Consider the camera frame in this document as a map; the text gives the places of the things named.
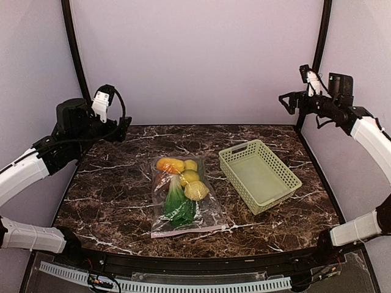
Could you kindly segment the brown potato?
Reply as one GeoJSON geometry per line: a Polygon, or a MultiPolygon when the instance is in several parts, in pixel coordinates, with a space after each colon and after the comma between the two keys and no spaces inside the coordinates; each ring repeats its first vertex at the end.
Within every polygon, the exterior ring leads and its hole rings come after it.
{"type": "Polygon", "coordinates": [[[172,175],[166,172],[158,172],[155,176],[155,187],[162,188],[167,187],[170,184],[172,175]]]}

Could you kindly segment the green white bok choy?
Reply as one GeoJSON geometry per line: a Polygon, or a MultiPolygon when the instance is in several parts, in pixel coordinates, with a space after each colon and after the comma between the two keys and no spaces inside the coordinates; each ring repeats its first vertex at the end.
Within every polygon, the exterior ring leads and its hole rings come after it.
{"type": "Polygon", "coordinates": [[[195,214],[195,202],[185,196],[179,177],[173,176],[164,204],[164,218],[172,226],[183,226],[192,224],[195,214]]]}

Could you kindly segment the beige walnut-like food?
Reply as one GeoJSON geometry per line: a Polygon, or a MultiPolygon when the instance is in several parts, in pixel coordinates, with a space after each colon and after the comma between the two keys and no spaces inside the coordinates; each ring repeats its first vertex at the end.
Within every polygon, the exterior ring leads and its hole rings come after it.
{"type": "Polygon", "coordinates": [[[201,181],[187,183],[184,191],[185,196],[192,201],[203,200],[209,192],[209,188],[201,181]]]}

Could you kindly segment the black frame post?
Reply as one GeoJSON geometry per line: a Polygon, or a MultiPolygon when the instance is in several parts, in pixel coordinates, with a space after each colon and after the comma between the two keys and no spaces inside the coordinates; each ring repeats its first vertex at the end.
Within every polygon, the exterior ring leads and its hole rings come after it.
{"type": "Polygon", "coordinates": [[[324,47],[326,44],[326,37],[329,28],[329,21],[331,17],[332,0],[323,1],[323,10],[321,15],[320,29],[318,34],[318,40],[316,43],[315,55],[312,62],[312,69],[319,73],[321,61],[323,59],[324,47]]]}
{"type": "Polygon", "coordinates": [[[73,14],[71,11],[71,1],[61,0],[62,15],[65,24],[65,31],[68,40],[68,46],[70,48],[71,58],[73,61],[73,67],[75,69],[78,85],[82,94],[82,97],[88,104],[92,103],[89,87],[87,85],[87,79],[85,76],[81,55],[79,52],[78,41],[76,38],[75,24],[73,21],[73,14]]]}

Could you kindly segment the clear zip top bag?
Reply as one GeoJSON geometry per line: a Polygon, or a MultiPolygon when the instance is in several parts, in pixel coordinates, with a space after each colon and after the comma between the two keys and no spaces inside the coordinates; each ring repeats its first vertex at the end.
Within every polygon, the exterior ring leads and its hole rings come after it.
{"type": "Polygon", "coordinates": [[[151,238],[209,233],[229,228],[200,156],[160,156],[150,164],[151,238]]]}

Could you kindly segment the green perforated plastic basket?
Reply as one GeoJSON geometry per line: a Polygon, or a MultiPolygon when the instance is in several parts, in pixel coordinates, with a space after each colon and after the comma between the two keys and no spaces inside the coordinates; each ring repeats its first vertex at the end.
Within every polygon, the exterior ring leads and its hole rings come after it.
{"type": "Polygon", "coordinates": [[[302,181],[261,140],[219,152],[220,168],[253,215],[289,199],[302,181]]]}

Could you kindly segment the yellow lemon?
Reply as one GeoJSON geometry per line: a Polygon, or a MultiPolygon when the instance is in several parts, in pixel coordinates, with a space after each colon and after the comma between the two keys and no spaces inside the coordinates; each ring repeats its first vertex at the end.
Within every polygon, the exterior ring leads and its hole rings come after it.
{"type": "Polygon", "coordinates": [[[199,174],[194,170],[185,170],[180,173],[180,184],[182,187],[185,187],[188,183],[200,181],[199,174]]]}

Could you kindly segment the green pepper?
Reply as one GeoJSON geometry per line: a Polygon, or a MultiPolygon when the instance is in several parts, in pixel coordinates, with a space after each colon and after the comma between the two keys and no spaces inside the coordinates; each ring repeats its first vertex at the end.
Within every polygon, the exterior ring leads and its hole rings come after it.
{"type": "Polygon", "coordinates": [[[198,171],[198,164],[197,164],[197,162],[189,159],[189,160],[185,160],[184,163],[185,163],[185,170],[192,170],[192,171],[195,171],[195,172],[198,171]]]}

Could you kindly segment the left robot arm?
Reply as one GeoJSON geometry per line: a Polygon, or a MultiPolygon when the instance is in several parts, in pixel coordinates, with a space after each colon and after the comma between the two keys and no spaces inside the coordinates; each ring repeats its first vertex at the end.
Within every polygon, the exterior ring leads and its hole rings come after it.
{"type": "MultiPolygon", "coordinates": [[[[100,140],[122,142],[131,118],[102,122],[99,118],[80,118],[75,127],[62,130],[55,125],[51,134],[32,144],[20,157],[1,169],[1,206],[13,202],[28,188],[61,171],[71,162],[79,162],[100,140]]],[[[86,252],[71,229],[63,226],[39,226],[1,214],[1,248],[49,251],[62,255],[73,266],[86,261],[86,252]]]]}

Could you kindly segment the black front rail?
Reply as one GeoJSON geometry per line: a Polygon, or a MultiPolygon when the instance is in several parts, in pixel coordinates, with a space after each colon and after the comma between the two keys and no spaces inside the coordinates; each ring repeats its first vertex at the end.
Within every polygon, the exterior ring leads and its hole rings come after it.
{"type": "Polygon", "coordinates": [[[136,272],[180,275],[266,272],[270,277],[273,275],[293,277],[293,284],[298,287],[304,287],[315,281],[317,275],[335,264],[342,272],[341,283],[375,282],[368,253],[362,244],[350,245],[321,264],[312,258],[317,251],[317,248],[310,247],[282,253],[234,258],[159,258],[82,248],[78,259],[39,251],[33,252],[29,258],[20,290],[26,292],[28,287],[33,285],[37,279],[38,263],[41,260],[121,277],[128,277],[136,272]]]}

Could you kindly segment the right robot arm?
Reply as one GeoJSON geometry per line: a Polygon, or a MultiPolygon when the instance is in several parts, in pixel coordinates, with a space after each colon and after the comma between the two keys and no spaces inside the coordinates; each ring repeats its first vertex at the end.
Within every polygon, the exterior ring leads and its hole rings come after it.
{"type": "Polygon", "coordinates": [[[299,110],[325,118],[326,135],[304,127],[327,187],[334,193],[346,223],[320,233],[312,260],[324,265],[342,250],[390,235],[390,136],[366,108],[351,97],[291,92],[279,96],[290,114],[299,110]],[[331,130],[336,125],[337,134],[331,130]]]}

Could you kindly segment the black frame post right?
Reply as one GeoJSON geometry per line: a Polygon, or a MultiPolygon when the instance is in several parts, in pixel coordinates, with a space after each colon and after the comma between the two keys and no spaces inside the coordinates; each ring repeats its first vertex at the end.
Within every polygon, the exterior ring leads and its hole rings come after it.
{"type": "Polygon", "coordinates": [[[318,34],[318,40],[316,43],[315,55],[312,62],[312,69],[319,73],[321,61],[323,59],[324,47],[326,44],[326,37],[329,28],[329,21],[331,17],[332,0],[323,1],[323,10],[321,15],[320,29],[318,34]]]}

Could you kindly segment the orange yellow mango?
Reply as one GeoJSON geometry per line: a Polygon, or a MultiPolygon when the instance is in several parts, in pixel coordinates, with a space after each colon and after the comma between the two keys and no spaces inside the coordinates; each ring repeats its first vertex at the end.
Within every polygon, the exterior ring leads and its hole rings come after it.
{"type": "Polygon", "coordinates": [[[185,170],[185,162],[172,157],[163,157],[157,161],[156,168],[162,172],[178,175],[185,170]]]}

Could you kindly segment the black frame post left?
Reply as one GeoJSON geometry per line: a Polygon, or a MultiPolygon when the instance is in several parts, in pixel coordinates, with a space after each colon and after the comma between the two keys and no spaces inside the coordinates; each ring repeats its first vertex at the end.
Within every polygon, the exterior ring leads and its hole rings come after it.
{"type": "Polygon", "coordinates": [[[73,61],[73,67],[75,69],[78,85],[82,94],[82,97],[88,104],[92,103],[89,87],[87,85],[87,79],[85,76],[81,55],[79,52],[78,41],[76,38],[75,24],[73,21],[73,14],[71,11],[71,1],[61,0],[62,15],[65,24],[65,31],[68,40],[68,46],[70,48],[71,58],[73,61]]]}

